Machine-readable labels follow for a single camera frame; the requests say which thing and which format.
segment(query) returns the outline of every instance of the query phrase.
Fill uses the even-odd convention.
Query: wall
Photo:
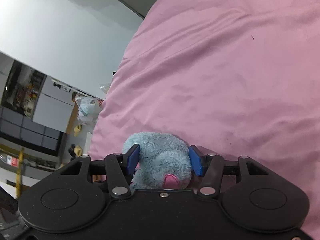
[[[37,180],[44,179],[45,177],[49,176],[50,174],[52,174],[52,172],[39,170],[37,168],[30,167],[30,166],[26,166],[25,170],[24,170],[24,175],[26,177],[29,177],[32,179],[37,179]]]
[[[104,98],[142,19],[118,0],[0,0],[0,51]]]
[[[14,60],[0,52],[0,102]]]
[[[11,141],[8,141],[6,139],[3,139],[0,137],[0,143],[1,144],[4,144],[12,149],[15,149],[15,150],[21,150],[21,146],[16,144],[16,143],[13,143]],[[55,157],[55,156],[51,156],[49,154],[45,154],[45,153],[41,153],[41,152],[37,152],[35,150],[32,150],[32,149],[29,149],[29,148],[24,148],[24,153],[26,154],[29,154],[29,155],[32,155],[34,157],[37,157],[37,158],[41,158],[41,159],[44,159],[44,160],[47,160],[47,161],[52,161],[52,162],[59,162],[59,158],[58,157]]]
[[[16,182],[16,174],[12,171],[7,171],[6,169],[0,168],[0,182],[5,183],[6,179],[12,182]],[[38,181],[38,179],[22,176],[22,183],[26,186],[33,186]]]

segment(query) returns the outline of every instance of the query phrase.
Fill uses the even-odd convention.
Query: stuffed toy
[[[140,153],[132,190],[187,187],[191,163],[184,141],[169,133],[135,133],[125,141],[122,152],[126,153],[135,143],[140,145]]]

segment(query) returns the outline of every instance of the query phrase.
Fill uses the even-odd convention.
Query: blue gripper pad
[[[206,157],[203,155],[199,149],[191,145],[189,147],[189,158],[191,161],[192,169],[198,177],[204,176],[207,168]]]
[[[126,172],[128,175],[133,175],[134,171],[139,162],[139,152],[140,152],[140,145],[134,144],[129,151],[126,152],[124,155],[124,162],[126,162]]]

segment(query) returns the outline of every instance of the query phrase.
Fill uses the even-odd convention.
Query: pink blanket
[[[302,188],[320,239],[320,0],[158,0],[128,45],[93,159],[140,131],[226,159],[249,155]]]

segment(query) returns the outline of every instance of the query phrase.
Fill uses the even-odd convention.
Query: cabinet
[[[72,101],[72,91],[69,89],[63,90],[61,85],[52,81],[52,78],[47,76],[44,85],[41,89],[41,93],[46,94],[49,97],[60,100],[66,104],[74,106],[74,102]]]
[[[72,110],[72,105],[40,93],[33,122],[66,132]]]

